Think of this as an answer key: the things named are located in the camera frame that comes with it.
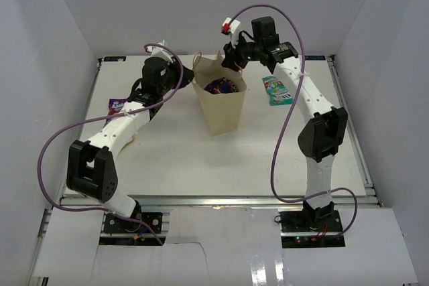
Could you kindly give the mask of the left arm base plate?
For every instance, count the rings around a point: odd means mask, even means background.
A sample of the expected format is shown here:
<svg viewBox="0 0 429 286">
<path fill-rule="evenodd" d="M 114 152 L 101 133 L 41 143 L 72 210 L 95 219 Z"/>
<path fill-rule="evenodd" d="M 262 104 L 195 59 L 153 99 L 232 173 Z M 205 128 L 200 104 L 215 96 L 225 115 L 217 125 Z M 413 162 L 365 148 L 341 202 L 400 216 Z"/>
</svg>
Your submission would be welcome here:
<svg viewBox="0 0 429 286">
<path fill-rule="evenodd" d="M 163 214 L 161 212 L 143 212 L 139 221 L 146 223 L 156 234 L 162 231 Z M 137 222 L 122 220 L 113 214 L 105 216 L 103 226 L 105 234 L 149 233 L 146 226 Z"/>
</svg>

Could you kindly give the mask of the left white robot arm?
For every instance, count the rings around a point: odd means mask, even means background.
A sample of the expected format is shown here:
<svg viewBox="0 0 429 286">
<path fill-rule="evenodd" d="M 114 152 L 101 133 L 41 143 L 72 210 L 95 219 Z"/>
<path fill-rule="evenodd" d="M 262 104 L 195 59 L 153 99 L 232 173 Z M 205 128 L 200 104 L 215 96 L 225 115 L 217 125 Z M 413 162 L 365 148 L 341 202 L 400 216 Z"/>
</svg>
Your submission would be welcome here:
<svg viewBox="0 0 429 286">
<path fill-rule="evenodd" d="M 146 59 L 142 77 L 131 87 L 120 112 L 97 134 L 70 146 L 67 188 L 119 215 L 118 222 L 126 231 L 136 231 L 141 226 L 141 206 L 118 188 L 115 160 L 134 134 L 155 117 L 165 95 L 188 86 L 193 78 L 193 71 L 175 59 Z"/>
</svg>

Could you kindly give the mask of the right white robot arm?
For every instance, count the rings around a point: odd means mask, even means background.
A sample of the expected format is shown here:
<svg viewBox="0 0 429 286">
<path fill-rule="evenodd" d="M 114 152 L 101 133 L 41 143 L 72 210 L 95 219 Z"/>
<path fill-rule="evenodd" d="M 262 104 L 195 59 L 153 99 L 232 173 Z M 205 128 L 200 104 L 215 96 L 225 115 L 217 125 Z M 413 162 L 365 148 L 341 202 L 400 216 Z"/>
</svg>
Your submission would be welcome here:
<svg viewBox="0 0 429 286">
<path fill-rule="evenodd" d="M 303 225 L 319 231 L 334 212 L 330 194 L 334 157 L 343 143 L 348 113 L 336 108 L 305 74 L 305 61 L 299 59 L 294 46 L 281 42 L 272 17 L 251 22 L 253 35 L 247 42 L 239 21 L 226 18 L 222 33 L 230 37 L 224 46 L 222 65 L 238 72 L 248 62 L 259 62 L 294 92 L 293 106 L 304 119 L 298 135 L 300 151 L 306 158 L 307 184 L 303 201 Z"/>
</svg>

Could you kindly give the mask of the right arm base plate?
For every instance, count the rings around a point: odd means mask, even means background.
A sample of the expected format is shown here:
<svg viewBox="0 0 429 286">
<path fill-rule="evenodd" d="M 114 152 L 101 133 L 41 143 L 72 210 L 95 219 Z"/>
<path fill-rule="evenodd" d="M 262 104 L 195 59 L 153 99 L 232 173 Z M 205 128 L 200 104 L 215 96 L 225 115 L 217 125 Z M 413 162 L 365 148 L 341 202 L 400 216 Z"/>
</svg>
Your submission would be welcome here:
<svg viewBox="0 0 429 286">
<path fill-rule="evenodd" d="M 284 211 L 274 217 L 274 222 L 280 224 L 282 232 L 343 231 L 343 225 L 337 210 L 315 222 L 311 221 L 303 211 Z"/>
</svg>

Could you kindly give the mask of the dark blue snack bag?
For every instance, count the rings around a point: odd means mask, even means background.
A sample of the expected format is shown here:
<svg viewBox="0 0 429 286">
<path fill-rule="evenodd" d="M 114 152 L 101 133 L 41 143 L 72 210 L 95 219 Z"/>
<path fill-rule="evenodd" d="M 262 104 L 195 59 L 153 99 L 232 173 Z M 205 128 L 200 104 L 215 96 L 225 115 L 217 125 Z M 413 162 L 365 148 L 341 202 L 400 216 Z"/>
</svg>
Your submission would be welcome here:
<svg viewBox="0 0 429 286">
<path fill-rule="evenodd" d="M 204 90 L 211 94 L 231 94 L 239 91 L 235 83 L 225 77 L 213 80 L 204 87 Z"/>
</svg>

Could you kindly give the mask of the teal candy bag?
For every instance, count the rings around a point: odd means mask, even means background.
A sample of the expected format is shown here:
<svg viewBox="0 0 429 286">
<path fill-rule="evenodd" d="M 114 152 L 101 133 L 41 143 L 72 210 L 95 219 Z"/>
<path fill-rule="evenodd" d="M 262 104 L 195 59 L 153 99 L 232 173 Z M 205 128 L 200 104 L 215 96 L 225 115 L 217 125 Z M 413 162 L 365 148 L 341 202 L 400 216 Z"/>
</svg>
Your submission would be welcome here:
<svg viewBox="0 0 429 286">
<path fill-rule="evenodd" d="M 270 106 L 289 105 L 294 101 L 284 84 L 275 76 L 266 76 L 262 78 L 265 91 L 269 95 Z"/>
</svg>

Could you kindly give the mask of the purple pink gummy bag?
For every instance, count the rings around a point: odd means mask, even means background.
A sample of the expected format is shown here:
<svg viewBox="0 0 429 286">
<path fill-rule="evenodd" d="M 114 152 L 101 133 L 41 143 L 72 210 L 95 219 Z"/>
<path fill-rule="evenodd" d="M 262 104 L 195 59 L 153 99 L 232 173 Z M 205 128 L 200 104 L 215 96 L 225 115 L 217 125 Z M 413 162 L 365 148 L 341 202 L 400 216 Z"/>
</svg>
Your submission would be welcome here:
<svg viewBox="0 0 429 286">
<path fill-rule="evenodd" d="M 116 115 L 121 112 L 124 104 L 127 102 L 127 99 L 123 98 L 110 98 L 108 104 L 108 115 Z"/>
</svg>

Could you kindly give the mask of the beige paper bag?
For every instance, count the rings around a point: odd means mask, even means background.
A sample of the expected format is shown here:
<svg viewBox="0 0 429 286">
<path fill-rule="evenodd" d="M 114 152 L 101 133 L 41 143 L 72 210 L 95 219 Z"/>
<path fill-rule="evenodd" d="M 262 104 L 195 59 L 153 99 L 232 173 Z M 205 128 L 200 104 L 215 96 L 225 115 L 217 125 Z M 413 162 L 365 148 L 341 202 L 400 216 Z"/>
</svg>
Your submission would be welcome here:
<svg viewBox="0 0 429 286">
<path fill-rule="evenodd" d="M 204 58 L 200 52 L 196 53 L 192 60 L 192 85 L 212 136 L 237 130 L 247 90 L 242 71 L 235 72 L 224 68 L 221 66 L 222 61 L 220 54 L 210 59 Z M 207 84 L 222 77 L 232 80 L 239 91 L 231 94 L 211 94 L 204 90 Z"/>
</svg>

